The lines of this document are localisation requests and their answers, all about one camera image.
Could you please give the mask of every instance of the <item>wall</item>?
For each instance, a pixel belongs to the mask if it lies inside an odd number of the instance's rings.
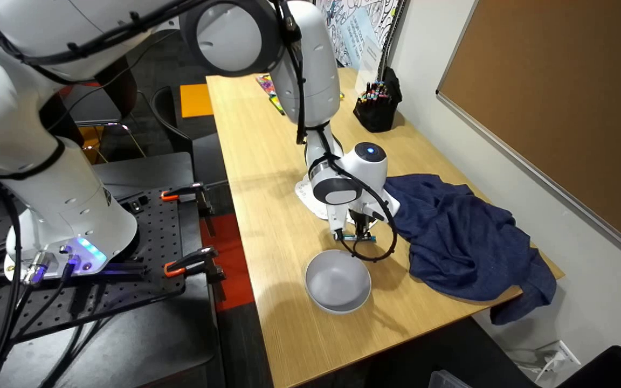
[[[516,214],[517,225],[557,260],[565,279],[550,309],[504,325],[478,323],[506,352],[565,341],[588,362],[602,350],[621,345],[621,251],[527,176],[482,140],[438,98],[436,88],[473,10],[473,0],[412,0],[393,66],[400,77],[400,113],[429,138],[491,203]],[[573,369],[547,376],[557,387]]]

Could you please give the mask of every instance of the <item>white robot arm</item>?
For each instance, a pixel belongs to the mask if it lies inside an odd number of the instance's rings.
[[[324,19],[313,4],[0,0],[0,182],[26,205],[20,217],[23,267],[45,264],[45,279],[58,279],[64,264],[74,260],[74,277],[92,277],[131,246],[138,231],[134,215],[104,190],[74,143],[45,132],[39,107],[61,82],[94,77],[174,15],[180,15],[191,51],[211,69],[271,73],[285,113],[306,138],[313,196],[334,209],[327,211],[334,215],[331,231],[343,228],[349,209],[369,217],[385,215],[379,205],[385,201],[385,158],[379,147],[343,155],[331,138],[327,122],[339,107],[339,77]],[[11,264],[12,232],[6,246]]]

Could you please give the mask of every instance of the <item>bulletin board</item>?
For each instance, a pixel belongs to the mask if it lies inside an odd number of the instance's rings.
[[[478,0],[438,96],[621,243],[621,2]]]

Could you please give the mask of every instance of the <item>gray bowl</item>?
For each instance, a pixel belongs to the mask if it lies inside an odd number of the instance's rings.
[[[306,269],[306,292],[320,309],[331,315],[348,315],[369,300],[371,273],[349,253],[325,251]]]

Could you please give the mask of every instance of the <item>table surface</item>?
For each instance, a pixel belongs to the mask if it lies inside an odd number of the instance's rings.
[[[331,132],[345,152],[356,143],[378,143],[387,153],[391,176],[433,172],[446,183],[473,188],[404,118],[397,118],[398,126],[391,132],[362,129],[352,114],[354,79],[352,72],[341,72],[345,98],[331,118]],[[304,272],[314,255],[341,246],[330,239],[325,222],[294,191],[306,172],[304,147],[296,144],[296,126],[271,107],[254,76],[206,77],[206,86],[274,387],[298,387],[519,296],[517,286],[493,302],[438,294],[410,277],[408,241],[398,237],[391,259],[366,266],[372,294],[360,311],[352,315],[320,311],[304,288]],[[378,226],[376,235],[378,248],[387,248],[387,228]]]

